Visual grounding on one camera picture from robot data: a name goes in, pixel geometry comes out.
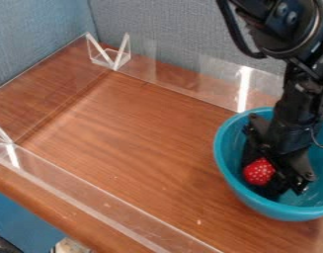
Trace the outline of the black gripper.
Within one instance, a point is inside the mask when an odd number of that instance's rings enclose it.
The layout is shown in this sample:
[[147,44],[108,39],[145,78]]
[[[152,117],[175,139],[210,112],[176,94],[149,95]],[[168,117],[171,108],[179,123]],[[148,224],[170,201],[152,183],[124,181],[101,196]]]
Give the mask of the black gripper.
[[298,126],[278,117],[267,120],[256,113],[250,113],[247,119],[242,170],[262,157],[275,169],[270,182],[256,186],[256,193],[267,199],[278,199],[288,190],[300,195],[315,181],[307,156],[312,125]]

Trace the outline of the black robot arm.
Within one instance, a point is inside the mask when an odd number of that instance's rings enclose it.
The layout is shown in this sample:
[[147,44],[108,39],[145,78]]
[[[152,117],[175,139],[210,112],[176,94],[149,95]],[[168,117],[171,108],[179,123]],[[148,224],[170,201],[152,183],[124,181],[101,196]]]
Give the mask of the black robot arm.
[[248,115],[243,177],[275,199],[315,181],[308,148],[323,127],[323,1],[219,0],[232,41],[251,58],[286,62],[282,96],[266,119]]

